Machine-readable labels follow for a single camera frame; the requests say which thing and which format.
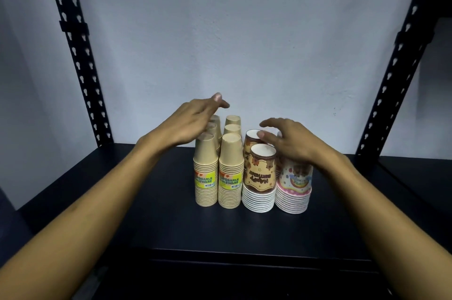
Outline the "person's left hand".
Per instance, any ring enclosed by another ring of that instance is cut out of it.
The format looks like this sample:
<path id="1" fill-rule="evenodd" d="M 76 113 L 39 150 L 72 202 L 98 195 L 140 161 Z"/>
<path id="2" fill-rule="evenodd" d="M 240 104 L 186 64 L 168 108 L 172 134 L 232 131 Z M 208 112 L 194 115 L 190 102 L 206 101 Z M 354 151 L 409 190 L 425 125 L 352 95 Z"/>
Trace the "person's left hand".
<path id="1" fill-rule="evenodd" d="M 149 133 L 150 142 L 163 150 L 192 142 L 200 134 L 193 133 L 193 100 L 183 103 L 172 115 Z"/>

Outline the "person's right hand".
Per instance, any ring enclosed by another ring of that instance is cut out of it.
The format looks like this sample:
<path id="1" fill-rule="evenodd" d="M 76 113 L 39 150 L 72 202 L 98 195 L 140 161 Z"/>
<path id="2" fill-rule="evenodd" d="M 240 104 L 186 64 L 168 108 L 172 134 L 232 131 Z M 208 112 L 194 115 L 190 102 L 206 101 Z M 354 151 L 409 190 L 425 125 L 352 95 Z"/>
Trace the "person's right hand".
<path id="1" fill-rule="evenodd" d="M 259 126 L 282 138 L 281 147 L 275 147 L 284 157 L 297 162 L 322 166 L 333 149 L 301 123 L 286 118 L 269 118 Z"/>

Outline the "person's right forearm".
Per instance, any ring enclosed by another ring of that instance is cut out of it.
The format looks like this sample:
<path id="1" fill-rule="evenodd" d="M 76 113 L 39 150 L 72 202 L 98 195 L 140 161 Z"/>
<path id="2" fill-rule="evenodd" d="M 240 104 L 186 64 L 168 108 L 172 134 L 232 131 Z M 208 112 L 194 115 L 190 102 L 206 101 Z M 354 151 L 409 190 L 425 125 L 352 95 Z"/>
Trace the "person's right forearm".
<path id="1" fill-rule="evenodd" d="M 452 255 L 336 150 L 313 162 L 332 183 L 383 275 L 403 300 L 452 300 Z"/>

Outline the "person's left forearm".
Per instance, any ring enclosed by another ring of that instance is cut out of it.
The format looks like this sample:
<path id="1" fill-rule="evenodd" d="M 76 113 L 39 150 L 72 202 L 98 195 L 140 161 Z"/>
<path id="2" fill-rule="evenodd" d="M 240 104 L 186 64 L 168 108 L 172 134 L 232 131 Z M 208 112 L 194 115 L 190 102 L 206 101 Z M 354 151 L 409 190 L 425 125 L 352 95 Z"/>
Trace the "person's left forearm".
<path id="1" fill-rule="evenodd" d="M 169 147 L 155 129 L 0 268 L 0 300 L 71 300 Z"/>

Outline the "brown printed paper cup stack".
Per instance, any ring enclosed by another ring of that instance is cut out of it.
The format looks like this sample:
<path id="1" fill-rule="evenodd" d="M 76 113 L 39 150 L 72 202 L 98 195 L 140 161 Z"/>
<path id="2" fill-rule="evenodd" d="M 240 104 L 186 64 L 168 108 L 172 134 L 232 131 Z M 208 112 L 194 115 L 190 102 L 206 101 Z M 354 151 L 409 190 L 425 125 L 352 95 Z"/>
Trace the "brown printed paper cup stack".
<path id="1" fill-rule="evenodd" d="M 243 145 L 243 153 L 244 153 L 244 159 L 247 160 L 250 152 L 251 147 L 255 144 L 262 144 L 264 143 L 257 133 L 260 131 L 260 129 L 250 129 L 246 131 L 245 138 L 244 138 L 244 145 Z"/>
<path id="2" fill-rule="evenodd" d="M 258 143 L 245 158 L 241 200 L 252 212 L 265 213 L 274 206 L 276 194 L 276 149 Z"/>

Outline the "pink rainbow paper cup stack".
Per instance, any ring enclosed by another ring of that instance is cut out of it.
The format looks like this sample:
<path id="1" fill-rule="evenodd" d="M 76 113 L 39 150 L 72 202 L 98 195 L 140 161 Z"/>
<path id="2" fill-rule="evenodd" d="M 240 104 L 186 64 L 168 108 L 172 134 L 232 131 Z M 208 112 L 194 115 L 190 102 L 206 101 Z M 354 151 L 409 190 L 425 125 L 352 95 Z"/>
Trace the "pink rainbow paper cup stack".
<path id="1" fill-rule="evenodd" d="M 275 205 L 282 211 L 297 215 L 308 208 L 312 192 L 313 166 L 281 158 L 277 178 Z"/>

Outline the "black rack shelf board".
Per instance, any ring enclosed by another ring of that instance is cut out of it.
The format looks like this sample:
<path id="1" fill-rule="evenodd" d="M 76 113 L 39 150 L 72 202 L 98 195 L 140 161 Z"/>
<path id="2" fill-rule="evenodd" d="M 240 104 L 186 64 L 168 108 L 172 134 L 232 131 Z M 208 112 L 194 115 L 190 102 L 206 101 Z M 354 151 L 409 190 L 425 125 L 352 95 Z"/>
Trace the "black rack shelf board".
<path id="1" fill-rule="evenodd" d="M 19 208 L 33 234 L 44 228 L 115 167 L 131 144 L 94 150 Z M 106 260 L 238 264 L 270 268 L 376 272 L 356 225 L 314 169 L 308 209 L 299 215 L 273 207 L 255 213 L 202 207 L 194 195 L 194 148 L 165 153 L 143 186 L 105 252 Z M 411 220 L 452 253 L 452 219 L 439 214 L 380 166 L 368 179 Z"/>

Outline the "black perforated metal rack post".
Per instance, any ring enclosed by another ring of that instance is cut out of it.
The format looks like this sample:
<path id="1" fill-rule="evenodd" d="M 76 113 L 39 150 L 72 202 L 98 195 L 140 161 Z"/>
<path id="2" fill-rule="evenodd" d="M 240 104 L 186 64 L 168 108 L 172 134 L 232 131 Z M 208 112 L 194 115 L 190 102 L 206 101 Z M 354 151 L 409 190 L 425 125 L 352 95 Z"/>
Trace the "black perforated metal rack post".
<path id="1" fill-rule="evenodd" d="M 89 121 L 98 147 L 114 142 L 80 0 L 56 0 Z"/>
<path id="2" fill-rule="evenodd" d="M 377 162 L 443 8 L 443 0 L 411 0 L 355 153 L 359 166 Z"/>

